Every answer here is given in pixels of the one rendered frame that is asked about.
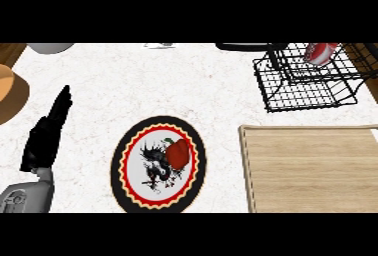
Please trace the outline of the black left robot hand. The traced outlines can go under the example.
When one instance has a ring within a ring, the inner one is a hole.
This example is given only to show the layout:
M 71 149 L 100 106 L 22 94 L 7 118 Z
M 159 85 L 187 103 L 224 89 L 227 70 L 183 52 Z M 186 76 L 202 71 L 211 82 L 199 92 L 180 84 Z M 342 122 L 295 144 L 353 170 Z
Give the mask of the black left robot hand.
M 29 131 L 20 168 L 31 172 L 34 168 L 50 168 L 56 159 L 60 131 L 72 105 L 69 86 L 65 86 L 51 105 L 47 116 L 43 116 Z

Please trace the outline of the pale wooden tray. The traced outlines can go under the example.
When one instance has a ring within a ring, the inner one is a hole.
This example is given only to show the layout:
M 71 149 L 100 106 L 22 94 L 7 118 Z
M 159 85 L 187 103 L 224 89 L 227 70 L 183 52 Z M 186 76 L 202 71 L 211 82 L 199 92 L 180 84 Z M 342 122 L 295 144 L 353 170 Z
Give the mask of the pale wooden tray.
M 239 127 L 252 213 L 378 213 L 378 125 Z

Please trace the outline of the red and white can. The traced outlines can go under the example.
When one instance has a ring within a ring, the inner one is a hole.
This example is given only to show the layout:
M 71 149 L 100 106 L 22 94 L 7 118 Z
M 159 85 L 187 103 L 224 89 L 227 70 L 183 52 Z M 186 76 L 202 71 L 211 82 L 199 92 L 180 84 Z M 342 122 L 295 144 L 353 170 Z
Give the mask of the red and white can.
M 325 65 L 336 49 L 336 43 L 310 43 L 305 48 L 304 61 L 311 65 Z

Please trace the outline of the orange round bowl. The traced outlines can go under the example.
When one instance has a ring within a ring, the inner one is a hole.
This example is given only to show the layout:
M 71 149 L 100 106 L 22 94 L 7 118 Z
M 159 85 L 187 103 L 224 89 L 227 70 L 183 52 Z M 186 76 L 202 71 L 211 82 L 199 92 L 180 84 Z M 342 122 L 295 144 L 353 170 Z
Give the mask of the orange round bowl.
M 19 113 L 29 97 L 29 85 L 12 69 L 0 64 L 0 125 Z

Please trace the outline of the black-rimmed patterned oval plate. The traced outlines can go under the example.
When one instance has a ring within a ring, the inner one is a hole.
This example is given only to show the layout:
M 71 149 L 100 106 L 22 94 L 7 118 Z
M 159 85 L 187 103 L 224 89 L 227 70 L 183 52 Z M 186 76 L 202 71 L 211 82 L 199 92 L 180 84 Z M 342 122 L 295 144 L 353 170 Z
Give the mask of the black-rimmed patterned oval plate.
M 174 170 L 164 141 L 183 139 L 189 163 Z M 205 177 L 204 143 L 195 128 L 173 116 L 142 120 L 125 132 L 111 162 L 111 188 L 127 213 L 180 213 L 192 204 Z

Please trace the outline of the brown wooden cabinet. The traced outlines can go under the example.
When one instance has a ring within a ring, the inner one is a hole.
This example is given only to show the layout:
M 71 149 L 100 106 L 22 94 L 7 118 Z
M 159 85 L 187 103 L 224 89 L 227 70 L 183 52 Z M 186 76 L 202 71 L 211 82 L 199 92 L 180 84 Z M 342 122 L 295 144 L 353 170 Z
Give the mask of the brown wooden cabinet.
M 0 43 L 0 64 L 13 67 L 25 50 L 25 43 Z

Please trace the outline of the grey round pot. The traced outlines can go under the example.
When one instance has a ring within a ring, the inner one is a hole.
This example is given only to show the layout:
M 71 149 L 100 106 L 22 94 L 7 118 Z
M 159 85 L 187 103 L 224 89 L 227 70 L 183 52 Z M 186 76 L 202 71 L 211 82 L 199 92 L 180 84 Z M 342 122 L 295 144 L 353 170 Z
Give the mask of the grey round pot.
M 74 44 L 72 43 L 29 43 L 29 48 L 38 54 L 57 54 L 69 49 Z

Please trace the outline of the small white and grey object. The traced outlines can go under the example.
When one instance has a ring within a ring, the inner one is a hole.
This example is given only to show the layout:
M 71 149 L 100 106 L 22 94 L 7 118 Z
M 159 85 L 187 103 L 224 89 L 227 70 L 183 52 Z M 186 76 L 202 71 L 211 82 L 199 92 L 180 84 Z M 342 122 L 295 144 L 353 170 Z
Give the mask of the small white and grey object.
M 142 49 L 171 49 L 175 47 L 174 43 L 144 43 Z

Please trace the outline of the black flat appliance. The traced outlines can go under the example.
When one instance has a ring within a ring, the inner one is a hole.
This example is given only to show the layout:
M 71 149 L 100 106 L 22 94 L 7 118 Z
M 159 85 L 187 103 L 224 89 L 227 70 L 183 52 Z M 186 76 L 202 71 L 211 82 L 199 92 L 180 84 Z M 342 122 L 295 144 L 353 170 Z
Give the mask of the black flat appliance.
M 215 47 L 226 51 L 261 52 L 270 47 L 270 43 L 217 43 Z

